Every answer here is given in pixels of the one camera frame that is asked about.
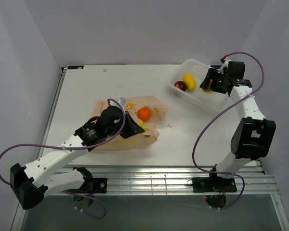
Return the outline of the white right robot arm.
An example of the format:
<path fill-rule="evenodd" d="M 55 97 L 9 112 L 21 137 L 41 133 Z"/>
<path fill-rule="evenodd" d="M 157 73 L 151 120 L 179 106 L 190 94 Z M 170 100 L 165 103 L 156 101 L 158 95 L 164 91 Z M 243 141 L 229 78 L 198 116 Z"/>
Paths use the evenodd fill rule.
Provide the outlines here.
<path fill-rule="evenodd" d="M 244 79 L 244 73 L 243 62 L 225 58 L 221 68 L 210 68 L 200 84 L 203 90 L 228 94 L 240 122 L 231 138 L 229 154 L 208 171 L 208 177 L 192 179 L 195 193 L 236 192 L 235 174 L 251 161 L 268 155 L 276 124 L 261 113 L 253 97 L 252 84 Z"/>

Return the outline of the banana print plastic bag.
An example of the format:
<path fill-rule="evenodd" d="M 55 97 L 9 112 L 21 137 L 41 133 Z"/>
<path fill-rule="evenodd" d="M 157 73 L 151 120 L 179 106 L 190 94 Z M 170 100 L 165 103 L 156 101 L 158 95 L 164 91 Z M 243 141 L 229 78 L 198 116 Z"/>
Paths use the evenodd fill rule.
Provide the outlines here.
<path fill-rule="evenodd" d="M 158 126 L 169 108 L 154 96 L 138 96 L 125 99 L 126 125 L 121 134 L 96 147 L 96 150 L 121 151 L 142 149 L 155 143 L 159 137 Z"/>

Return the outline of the orange green mango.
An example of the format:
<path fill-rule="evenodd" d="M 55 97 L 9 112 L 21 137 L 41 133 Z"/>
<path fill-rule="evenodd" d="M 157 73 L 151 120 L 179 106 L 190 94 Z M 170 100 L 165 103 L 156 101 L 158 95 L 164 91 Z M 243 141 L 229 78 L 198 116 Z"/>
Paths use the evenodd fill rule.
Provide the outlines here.
<path fill-rule="evenodd" d="M 202 89 L 202 90 L 203 90 L 204 92 L 211 92 L 211 91 L 212 91 L 212 90 L 211 90 L 211 84 L 212 84 L 212 79 L 210 80 L 208 87 L 207 87 L 206 89 Z"/>

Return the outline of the orange fruit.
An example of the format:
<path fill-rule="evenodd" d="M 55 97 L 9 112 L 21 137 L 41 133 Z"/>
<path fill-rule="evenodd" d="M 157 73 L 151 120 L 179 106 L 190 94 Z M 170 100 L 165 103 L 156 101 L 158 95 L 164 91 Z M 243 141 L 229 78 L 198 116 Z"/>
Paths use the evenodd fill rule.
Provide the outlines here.
<path fill-rule="evenodd" d="M 145 122 L 151 118 L 152 112 L 148 107 L 142 107 L 137 111 L 137 116 L 140 120 Z"/>

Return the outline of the yellow banana bunch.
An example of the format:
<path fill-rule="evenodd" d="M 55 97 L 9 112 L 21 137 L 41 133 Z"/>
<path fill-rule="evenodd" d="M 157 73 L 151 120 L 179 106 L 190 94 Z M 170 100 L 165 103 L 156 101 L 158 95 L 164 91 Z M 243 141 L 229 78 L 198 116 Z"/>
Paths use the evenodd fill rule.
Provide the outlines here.
<path fill-rule="evenodd" d="M 142 135 L 146 136 L 146 137 L 150 137 L 151 134 L 150 132 L 148 131 L 148 128 L 145 126 L 145 123 L 143 120 L 139 119 L 139 122 L 140 122 L 140 125 L 142 127 L 142 129 L 144 130 L 144 132 L 142 133 Z"/>

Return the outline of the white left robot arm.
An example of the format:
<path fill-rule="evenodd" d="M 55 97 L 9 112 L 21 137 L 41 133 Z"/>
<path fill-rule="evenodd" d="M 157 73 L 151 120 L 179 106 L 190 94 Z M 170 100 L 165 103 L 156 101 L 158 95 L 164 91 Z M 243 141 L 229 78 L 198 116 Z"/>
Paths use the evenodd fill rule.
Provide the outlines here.
<path fill-rule="evenodd" d="M 91 193 L 97 183 L 86 168 L 76 167 L 63 174 L 57 171 L 110 138 L 120 136 L 127 139 L 141 133 L 144 133 L 144 129 L 139 119 L 133 119 L 128 111 L 123 112 L 117 106 L 109 106 L 100 116 L 90 118 L 77 129 L 59 149 L 53 149 L 24 166 L 12 166 L 11 189 L 25 210 L 35 207 L 46 196 L 65 190 Z"/>

